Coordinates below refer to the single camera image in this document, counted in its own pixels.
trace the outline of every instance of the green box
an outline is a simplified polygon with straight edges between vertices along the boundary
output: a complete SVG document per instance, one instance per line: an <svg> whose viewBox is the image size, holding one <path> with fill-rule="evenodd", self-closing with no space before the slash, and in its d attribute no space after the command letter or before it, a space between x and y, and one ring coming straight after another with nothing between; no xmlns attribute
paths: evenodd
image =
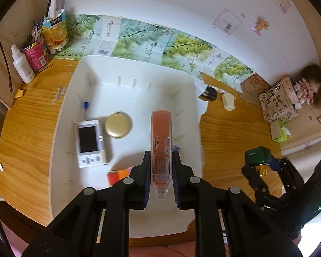
<svg viewBox="0 0 321 257"><path fill-rule="evenodd" d="M271 151L263 146L245 152L245 164L250 166L269 165L272 160Z"/></svg>

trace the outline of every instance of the white eraser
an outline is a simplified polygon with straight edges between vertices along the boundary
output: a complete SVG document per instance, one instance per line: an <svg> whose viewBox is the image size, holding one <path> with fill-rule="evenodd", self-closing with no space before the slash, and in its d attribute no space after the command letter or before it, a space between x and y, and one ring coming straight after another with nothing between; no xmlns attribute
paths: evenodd
<svg viewBox="0 0 321 257"><path fill-rule="evenodd" d="M227 111L232 111L235 109L234 107L235 97L232 94L225 93L221 97L223 99L223 108L225 108Z"/></svg>

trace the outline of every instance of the brown hair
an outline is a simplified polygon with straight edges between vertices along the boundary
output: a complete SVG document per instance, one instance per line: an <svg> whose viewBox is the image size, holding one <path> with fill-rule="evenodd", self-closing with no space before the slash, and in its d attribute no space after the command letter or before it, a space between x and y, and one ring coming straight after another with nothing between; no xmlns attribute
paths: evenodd
<svg viewBox="0 0 321 257"><path fill-rule="evenodd" d="M307 66L302 69L300 75L308 82L315 81L321 83L321 68L317 65ZM317 93L314 94L314 102L319 102L321 98L321 86Z"/></svg>

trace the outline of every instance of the wooden desk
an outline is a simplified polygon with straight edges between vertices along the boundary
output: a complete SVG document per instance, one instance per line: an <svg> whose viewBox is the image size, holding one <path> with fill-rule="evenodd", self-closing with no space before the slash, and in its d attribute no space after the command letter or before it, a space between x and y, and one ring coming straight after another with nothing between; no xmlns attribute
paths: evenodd
<svg viewBox="0 0 321 257"><path fill-rule="evenodd" d="M49 210L49 163L57 118L63 96L57 92L69 85L77 61L54 59L29 84L23 85L23 97L15 100L7 112L0 139L0 195L15 209L46 226ZM269 124L261 110L239 98L236 91L204 75L206 83L223 88L235 97L235 110L228 112L219 98L209 102L200 128L204 148L203 177L213 186L239 186L253 197L253 190L241 174L245 151L257 146L271 149L280 156L279 144L270 136ZM276 173L266 177L270 191L281 195ZM187 232L162 237L130 239L131 245L160 245L194 239L194 223Z"/></svg>

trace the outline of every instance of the gold round compact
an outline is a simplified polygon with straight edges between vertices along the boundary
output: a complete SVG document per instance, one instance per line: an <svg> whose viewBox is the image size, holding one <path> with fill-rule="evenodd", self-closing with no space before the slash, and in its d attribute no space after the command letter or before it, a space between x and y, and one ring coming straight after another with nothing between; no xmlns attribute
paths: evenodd
<svg viewBox="0 0 321 257"><path fill-rule="evenodd" d="M110 115L105 122L105 129L107 134L113 138L125 137L131 130L130 119L118 112Z"/></svg>

